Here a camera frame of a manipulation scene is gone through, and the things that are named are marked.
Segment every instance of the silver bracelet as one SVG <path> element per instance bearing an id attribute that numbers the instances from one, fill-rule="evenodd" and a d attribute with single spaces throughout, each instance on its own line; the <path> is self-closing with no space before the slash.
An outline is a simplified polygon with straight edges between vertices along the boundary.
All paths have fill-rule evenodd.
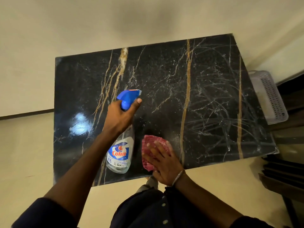
<path id="1" fill-rule="evenodd" d="M 182 176 L 182 174 L 185 173 L 185 170 L 182 170 L 175 178 L 175 180 L 172 183 L 172 186 L 174 186 L 174 184 L 177 182 L 177 180 L 180 178 L 180 176 Z"/>

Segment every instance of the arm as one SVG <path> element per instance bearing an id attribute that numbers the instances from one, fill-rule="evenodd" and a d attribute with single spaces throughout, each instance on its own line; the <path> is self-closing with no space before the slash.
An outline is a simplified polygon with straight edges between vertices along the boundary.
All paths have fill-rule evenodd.
<path id="1" fill-rule="evenodd" d="M 142 157 L 154 165 L 156 170 L 153 171 L 153 176 L 160 183 L 172 186 L 173 181 L 184 168 L 168 141 L 167 145 L 170 149 L 170 155 L 166 153 L 160 143 L 155 142 L 154 146 L 148 144 L 148 147 L 156 159 L 145 153 L 142 153 Z M 236 219 L 242 216 L 241 213 L 228 204 L 197 185 L 186 173 L 180 176 L 174 186 L 217 227 L 228 228 Z"/>
<path id="2" fill-rule="evenodd" d="M 102 133 L 44 196 L 69 211 L 77 224 L 103 157 L 117 137 L 131 124 L 140 103 L 141 99 L 135 100 L 126 112 L 120 109 L 121 101 L 109 105 Z"/>

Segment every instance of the colin logo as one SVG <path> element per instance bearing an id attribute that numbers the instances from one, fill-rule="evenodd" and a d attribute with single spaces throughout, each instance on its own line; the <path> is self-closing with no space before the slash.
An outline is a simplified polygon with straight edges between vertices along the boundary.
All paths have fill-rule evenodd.
<path id="1" fill-rule="evenodd" d="M 112 146 L 108 151 L 111 156 L 118 160 L 128 159 L 129 146 L 127 142 L 121 142 Z"/>

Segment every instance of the black marble table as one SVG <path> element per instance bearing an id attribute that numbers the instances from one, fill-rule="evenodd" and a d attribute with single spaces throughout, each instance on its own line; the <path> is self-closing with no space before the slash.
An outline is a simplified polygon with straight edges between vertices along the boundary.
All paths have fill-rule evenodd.
<path id="1" fill-rule="evenodd" d="M 186 169 L 276 152 L 232 34 L 56 58 L 54 176 L 58 180 L 102 131 L 108 105 L 141 89 L 131 167 L 105 165 L 93 186 L 148 176 L 145 134 L 170 141 Z"/>

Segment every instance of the bottle label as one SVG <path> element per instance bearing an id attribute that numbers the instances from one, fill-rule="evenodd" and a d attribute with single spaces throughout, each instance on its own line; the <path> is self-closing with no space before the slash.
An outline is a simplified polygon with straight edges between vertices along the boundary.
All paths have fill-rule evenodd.
<path id="1" fill-rule="evenodd" d="M 108 150 L 107 161 L 115 167 L 126 167 L 129 159 L 129 149 L 133 148 L 133 138 L 127 137 L 111 146 Z"/>

